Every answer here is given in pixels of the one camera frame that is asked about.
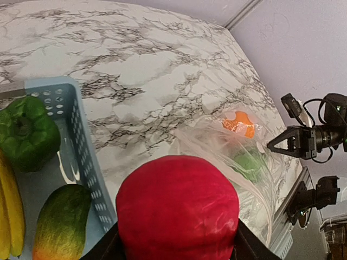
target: marble countertop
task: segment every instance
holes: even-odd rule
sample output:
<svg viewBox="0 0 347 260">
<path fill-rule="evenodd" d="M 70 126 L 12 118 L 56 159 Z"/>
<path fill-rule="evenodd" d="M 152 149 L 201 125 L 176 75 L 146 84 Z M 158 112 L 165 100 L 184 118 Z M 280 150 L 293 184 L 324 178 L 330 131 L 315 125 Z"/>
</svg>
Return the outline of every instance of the marble countertop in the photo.
<svg viewBox="0 0 347 260">
<path fill-rule="evenodd" d="M 243 103 L 279 134 L 265 86 L 228 30 L 188 16 L 103 1 L 0 5 L 0 84 L 68 75 L 80 82 L 114 202 L 124 178 L 166 155 L 171 130 Z M 277 207 L 301 171 L 285 159 Z"/>
</svg>

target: plastic bag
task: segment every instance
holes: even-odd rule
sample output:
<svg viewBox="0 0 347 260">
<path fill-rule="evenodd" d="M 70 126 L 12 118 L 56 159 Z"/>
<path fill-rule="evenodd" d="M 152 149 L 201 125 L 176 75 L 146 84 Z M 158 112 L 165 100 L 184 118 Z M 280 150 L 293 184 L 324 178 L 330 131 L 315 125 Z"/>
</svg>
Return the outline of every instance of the plastic bag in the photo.
<svg viewBox="0 0 347 260">
<path fill-rule="evenodd" d="M 244 114 L 240 119 L 237 112 L 246 113 L 248 119 Z M 284 162 L 266 148 L 273 136 L 261 120 L 247 109 L 233 108 L 204 116 L 195 126 L 176 129 L 173 135 L 177 139 L 172 153 L 201 157 L 233 183 L 240 200 L 240 219 L 269 246 L 278 196 L 274 187 Z"/>
</svg>

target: banana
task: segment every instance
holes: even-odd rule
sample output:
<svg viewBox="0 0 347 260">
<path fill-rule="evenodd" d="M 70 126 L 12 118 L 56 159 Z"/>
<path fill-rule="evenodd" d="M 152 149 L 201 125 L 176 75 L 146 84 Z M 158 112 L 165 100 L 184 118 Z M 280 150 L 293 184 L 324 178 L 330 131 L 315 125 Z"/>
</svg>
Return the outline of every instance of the banana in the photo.
<svg viewBox="0 0 347 260">
<path fill-rule="evenodd" d="M 24 247 L 25 221 L 23 204 L 11 165 L 0 151 L 0 183 L 10 223 L 11 249 L 13 256 L 20 256 Z"/>
<path fill-rule="evenodd" d="M 10 256 L 11 233 L 10 223 L 7 216 L 5 196 L 0 185 L 0 259 L 7 259 Z"/>
</svg>

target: light blue basket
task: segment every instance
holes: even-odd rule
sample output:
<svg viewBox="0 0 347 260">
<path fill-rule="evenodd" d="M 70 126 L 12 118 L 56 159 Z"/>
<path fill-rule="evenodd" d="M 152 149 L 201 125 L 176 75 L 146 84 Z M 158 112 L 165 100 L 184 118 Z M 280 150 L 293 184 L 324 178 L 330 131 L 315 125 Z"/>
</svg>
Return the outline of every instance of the light blue basket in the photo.
<svg viewBox="0 0 347 260">
<path fill-rule="evenodd" d="M 27 224 L 21 260 L 31 259 L 36 221 L 44 202 L 55 189 L 71 182 L 88 187 L 93 199 L 87 222 L 85 254 L 117 218 L 88 131 L 78 83 L 69 77 L 52 77 L 0 85 L 3 104 L 6 103 L 4 100 L 25 95 L 38 97 L 46 104 L 48 115 L 59 127 L 62 143 L 57 157 L 41 171 L 16 173 Z"/>
</svg>

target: red cloth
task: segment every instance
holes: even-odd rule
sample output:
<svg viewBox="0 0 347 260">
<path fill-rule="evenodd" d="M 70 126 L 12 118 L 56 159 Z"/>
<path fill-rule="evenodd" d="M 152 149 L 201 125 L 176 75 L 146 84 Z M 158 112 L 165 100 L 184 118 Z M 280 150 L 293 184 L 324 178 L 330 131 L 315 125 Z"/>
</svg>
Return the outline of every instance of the red cloth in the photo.
<svg viewBox="0 0 347 260">
<path fill-rule="evenodd" d="M 116 198 L 127 260 L 228 260 L 239 199 L 212 164 L 185 155 L 150 161 L 131 173 Z"/>
</svg>

